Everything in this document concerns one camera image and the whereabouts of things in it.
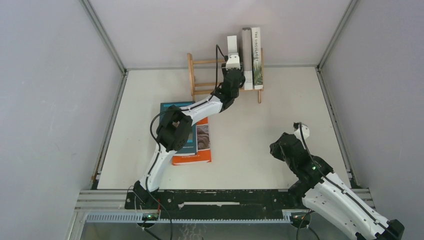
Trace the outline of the orange book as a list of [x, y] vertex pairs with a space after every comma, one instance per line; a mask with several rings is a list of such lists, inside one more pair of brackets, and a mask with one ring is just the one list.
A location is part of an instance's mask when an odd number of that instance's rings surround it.
[[210, 163], [212, 161], [209, 120], [204, 118], [196, 123], [197, 153], [188, 156], [174, 155], [174, 166], [190, 165], [196, 163]]

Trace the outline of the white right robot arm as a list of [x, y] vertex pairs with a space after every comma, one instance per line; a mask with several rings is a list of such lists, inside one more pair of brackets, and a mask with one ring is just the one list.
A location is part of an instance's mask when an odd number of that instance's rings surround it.
[[270, 144], [270, 154], [283, 162], [298, 180], [289, 188], [289, 203], [321, 215], [350, 240], [400, 240], [405, 231], [365, 203], [321, 157], [311, 155], [302, 139], [284, 132]]

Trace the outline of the teal Humor book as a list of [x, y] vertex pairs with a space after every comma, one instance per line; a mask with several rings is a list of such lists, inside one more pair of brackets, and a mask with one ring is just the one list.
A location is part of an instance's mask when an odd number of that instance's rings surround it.
[[177, 156], [197, 154], [196, 126], [177, 108], [194, 104], [194, 101], [162, 102], [160, 104], [159, 126], [156, 129], [157, 139], [167, 150], [177, 150]]

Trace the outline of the grey notebook with elastic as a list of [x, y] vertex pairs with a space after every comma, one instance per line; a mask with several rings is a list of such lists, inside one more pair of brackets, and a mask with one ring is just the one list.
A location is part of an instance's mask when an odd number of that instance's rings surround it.
[[244, 27], [241, 31], [242, 60], [245, 91], [253, 89], [253, 70], [252, 70], [252, 30], [250, 27]]

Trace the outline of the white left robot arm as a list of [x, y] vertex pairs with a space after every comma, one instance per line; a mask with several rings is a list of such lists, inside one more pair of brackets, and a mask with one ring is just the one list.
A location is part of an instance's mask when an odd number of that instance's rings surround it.
[[151, 133], [156, 148], [144, 174], [133, 187], [136, 200], [143, 208], [155, 205], [157, 196], [153, 191], [159, 189], [166, 166], [187, 143], [192, 127], [200, 120], [225, 111], [239, 96], [246, 80], [241, 65], [224, 63], [222, 74], [223, 82], [205, 99], [184, 107], [171, 105], [156, 115], [161, 118], [156, 132]]

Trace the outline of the white thick book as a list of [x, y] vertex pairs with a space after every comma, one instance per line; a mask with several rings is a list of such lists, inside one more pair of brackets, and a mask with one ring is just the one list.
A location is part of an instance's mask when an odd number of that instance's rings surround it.
[[227, 36], [227, 51], [228, 51], [228, 58], [230, 58], [233, 55], [238, 54], [238, 40], [237, 35], [229, 35]]

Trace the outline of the white Singularity palm book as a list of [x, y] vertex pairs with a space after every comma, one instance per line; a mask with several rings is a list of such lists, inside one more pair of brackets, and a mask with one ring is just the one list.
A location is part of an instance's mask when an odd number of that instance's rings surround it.
[[253, 88], [260, 90], [263, 88], [262, 51], [261, 51], [261, 29], [251, 28], [252, 38], [252, 73]]

